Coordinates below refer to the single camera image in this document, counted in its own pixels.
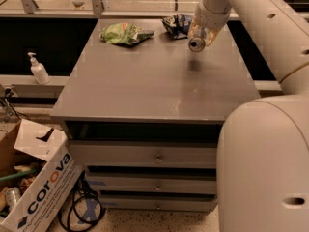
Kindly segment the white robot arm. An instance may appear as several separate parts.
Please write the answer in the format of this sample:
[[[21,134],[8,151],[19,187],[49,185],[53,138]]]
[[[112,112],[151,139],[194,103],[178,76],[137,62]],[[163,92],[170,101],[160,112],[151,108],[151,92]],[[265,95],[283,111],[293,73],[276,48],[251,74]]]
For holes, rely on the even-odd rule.
[[[237,13],[282,95],[226,119],[217,146],[220,232],[309,232],[309,24],[284,0],[201,0],[194,24]]]

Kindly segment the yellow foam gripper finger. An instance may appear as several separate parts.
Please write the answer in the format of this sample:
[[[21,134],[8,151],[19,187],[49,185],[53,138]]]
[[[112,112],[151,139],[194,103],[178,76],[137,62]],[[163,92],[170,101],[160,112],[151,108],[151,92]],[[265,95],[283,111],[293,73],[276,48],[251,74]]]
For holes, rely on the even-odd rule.
[[[201,34],[201,26],[200,24],[196,21],[195,18],[192,19],[191,24],[189,26],[189,30],[187,33],[187,36],[190,39],[193,38],[200,38],[200,34]]]
[[[221,31],[220,28],[206,29],[206,46],[210,46],[214,42],[220,31]]]

